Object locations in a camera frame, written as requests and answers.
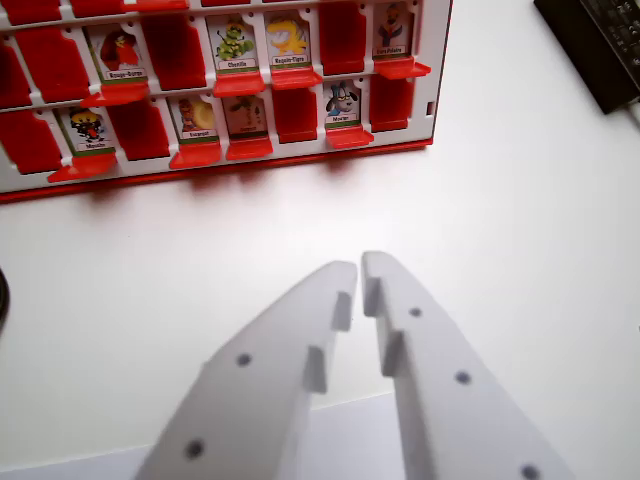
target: red plastic frame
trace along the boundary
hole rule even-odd
[[[136,0],[136,3],[121,2],[125,12],[170,12],[173,10],[187,10],[189,0]]]
[[[320,83],[322,83],[322,77],[313,71],[313,67],[283,68],[271,71],[271,84],[274,90],[307,88]]]
[[[116,164],[115,153],[73,157],[71,165],[62,167],[47,177],[49,183],[91,178],[108,172]]]
[[[196,177],[199,175],[242,173],[263,168],[286,167],[303,163],[323,161],[339,161],[343,159],[357,158],[361,155],[375,155],[379,153],[397,152],[400,150],[416,150],[431,145],[433,139],[417,140],[415,142],[396,143],[393,145],[381,145],[379,147],[367,147],[343,152],[318,153],[314,155],[302,155],[300,157],[276,158],[262,160],[260,162],[238,163],[236,165],[221,165],[208,168],[192,168],[188,170],[176,170],[173,172],[152,173],[149,175],[137,175],[135,177],[122,177],[109,180],[96,180],[86,183],[71,185],[56,185],[51,187],[35,188],[18,192],[0,193],[0,203],[19,202],[54,195],[66,195],[69,193],[92,192],[97,190],[140,185],[151,182],[166,182],[181,178]]]
[[[315,93],[307,88],[273,90],[273,113],[281,143],[303,142],[318,138],[318,113]]]
[[[11,25],[60,20],[58,0],[0,0]]]
[[[76,17],[97,17],[124,13],[122,0],[71,0]]]
[[[163,90],[204,87],[204,59],[198,31],[184,15],[140,19],[151,63]]]
[[[389,80],[371,76],[369,119],[372,132],[407,128],[415,83],[405,79]]]
[[[31,105],[29,83],[16,52],[6,43],[0,44],[0,108]]]
[[[100,92],[85,98],[80,102],[81,107],[110,107],[137,102],[149,95],[149,85],[146,82],[103,85]]]
[[[31,77],[46,102],[78,100],[89,95],[89,77],[76,42],[58,27],[16,32]]]
[[[169,162],[169,168],[177,170],[180,168],[206,167],[220,160],[221,150],[220,142],[181,145],[180,151]]]
[[[107,113],[129,160],[169,156],[162,116],[148,99],[107,107]]]
[[[255,95],[265,88],[260,72],[224,73],[218,75],[216,79],[216,85],[213,87],[213,96],[223,98]]]
[[[325,75],[364,70],[367,21],[354,2],[320,3],[320,61]]]
[[[337,150],[365,147],[373,142],[373,135],[367,132],[362,125],[354,125],[353,127],[327,130],[327,142]]]
[[[392,58],[389,60],[375,60],[373,69],[389,80],[400,78],[424,77],[431,73],[431,67],[416,62],[413,57]]]
[[[242,5],[250,2],[251,0],[202,0],[202,6],[217,7],[220,5]]]
[[[229,141],[227,160],[253,160],[273,153],[269,137],[243,138]]]
[[[60,149],[46,120],[33,110],[0,114],[0,143],[23,175],[61,167]]]

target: black device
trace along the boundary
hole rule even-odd
[[[636,0],[534,0],[604,113],[640,99]]]

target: green cartoon character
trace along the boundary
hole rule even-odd
[[[239,22],[229,22],[227,24],[226,36],[220,35],[220,30],[216,33],[222,39],[222,43],[216,49],[216,55],[221,60],[231,60],[238,58],[250,50],[253,50],[253,42],[245,40],[242,35],[242,24]]]

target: yellow cartoon character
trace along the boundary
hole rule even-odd
[[[309,46],[304,38],[304,30],[295,20],[277,18],[269,24],[267,32],[274,36],[271,45],[280,50],[280,55],[287,52],[300,55]]]

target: white table surface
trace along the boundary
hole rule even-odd
[[[0,470],[153,442],[261,309],[381,249],[578,478],[635,479],[639,153],[640,122],[600,113],[530,0],[456,0],[426,151],[2,206]],[[356,312],[319,404],[391,389]]]

